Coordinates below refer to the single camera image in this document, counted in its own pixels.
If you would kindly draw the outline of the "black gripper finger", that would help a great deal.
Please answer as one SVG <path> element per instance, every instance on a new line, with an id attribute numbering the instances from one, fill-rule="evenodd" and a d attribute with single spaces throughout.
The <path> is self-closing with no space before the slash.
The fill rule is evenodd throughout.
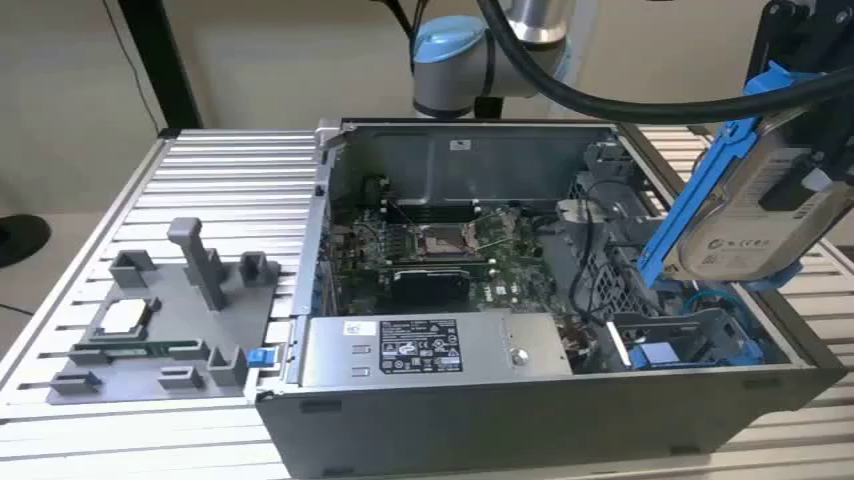
<path id="1" fill-rule="evenodd" d="M 836 97 L 785 128 L 790 146 L 808 152 L 760 200 L 766 211 L 794 211 L 825 189 L 825 180 L 853 185 L 853 94 Z"/>

